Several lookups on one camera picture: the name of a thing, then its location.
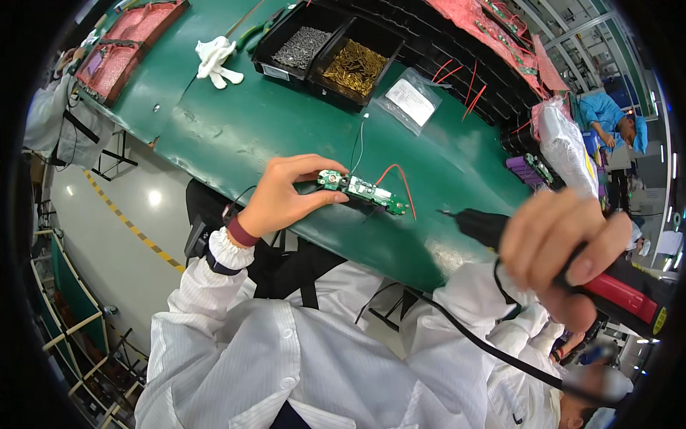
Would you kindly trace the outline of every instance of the blue cap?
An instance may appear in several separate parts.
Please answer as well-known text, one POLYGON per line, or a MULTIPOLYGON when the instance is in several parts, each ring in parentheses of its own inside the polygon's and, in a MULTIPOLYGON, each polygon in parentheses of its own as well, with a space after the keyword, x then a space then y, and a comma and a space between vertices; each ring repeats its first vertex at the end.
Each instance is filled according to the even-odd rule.
POLYGON ((636 116, 634 122, 636 123, 634 150, 645 154, 646 148, 648 148, 648 126, 646 125, 646 119, 642 116, 636 116))

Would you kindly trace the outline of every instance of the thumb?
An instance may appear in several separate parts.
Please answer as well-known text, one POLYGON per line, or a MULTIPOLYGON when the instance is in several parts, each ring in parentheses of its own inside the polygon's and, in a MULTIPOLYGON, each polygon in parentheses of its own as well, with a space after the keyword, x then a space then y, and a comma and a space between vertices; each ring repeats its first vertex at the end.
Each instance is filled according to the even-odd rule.
POLYGON ((315 211, 325 205, 333 204, 335 202, 347 202, 350 200, 346 194, 339 191, 317 191, 303 197, 305 201, 304 208, 307 210, 307 213, 315 211))

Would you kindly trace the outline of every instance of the black parts bin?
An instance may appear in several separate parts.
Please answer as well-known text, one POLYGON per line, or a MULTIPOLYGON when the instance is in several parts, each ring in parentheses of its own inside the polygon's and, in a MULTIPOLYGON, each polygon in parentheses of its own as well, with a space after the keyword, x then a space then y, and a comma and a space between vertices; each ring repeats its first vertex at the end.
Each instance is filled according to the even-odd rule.
POLYGON ((404 43, 405 39, 401 35, 356 16, 315 58, 307 76, 308 86, 322 100, 344 110, 360 112, 371 101, 378 83, 383 79, 383 75, 388 71, 404 43), (350 39, 388 58, 367 96, 322 75, 350 39))
POLYGON ((352 16, 349 13, 338 8, 328 8, 317 3, 311 3, 307 6, 306 1, 301 1, 260 40, 252 56, 255 70, 267 76, 290 82, 295 86, 304 86, 305 78, 314 59, 346 27, 351 19, 352 16), (302 27, 312 27, 331 33, 331 36, 315 53, 305 70, 275 61, 272 58, 273 55, 302 27))

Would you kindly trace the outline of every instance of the white glove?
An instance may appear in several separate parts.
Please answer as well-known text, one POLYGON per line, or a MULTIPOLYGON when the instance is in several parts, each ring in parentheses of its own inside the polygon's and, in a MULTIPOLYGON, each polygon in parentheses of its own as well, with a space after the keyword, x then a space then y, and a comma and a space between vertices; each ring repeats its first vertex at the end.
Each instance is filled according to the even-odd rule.
POLYGON ((226 88, 226 82, 222 79, 222 76, 234 85, 243 82, 242 73, 236 73, 222 67, 224 61, 233 53, 235 48, 236 42, 229 45, 228 39, 224 36, 219 36, 208 43, 202 43, 198 40, 198 45, 196 46, 196 52, 200 57, 198 79, 205 79, 209 76, 217 89, 226 88))

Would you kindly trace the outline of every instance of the white wire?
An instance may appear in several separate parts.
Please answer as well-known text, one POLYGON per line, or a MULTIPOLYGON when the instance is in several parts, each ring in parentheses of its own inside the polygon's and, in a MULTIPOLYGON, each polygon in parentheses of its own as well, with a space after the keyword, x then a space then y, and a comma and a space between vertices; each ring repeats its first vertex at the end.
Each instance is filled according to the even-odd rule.
POLYGON ((362 131, 364 130, 364 121, 362 121, 362 124, 359 126, 359 158, 357 159, 357 163, 355 164, 355 167, 353 167, 353 170, 350 172, 352 175, 355 170, 357 169, 357 166, 359 165, 359 162, 362 160, 362 153, 364 152, 364 138, 362 137, 362 131))

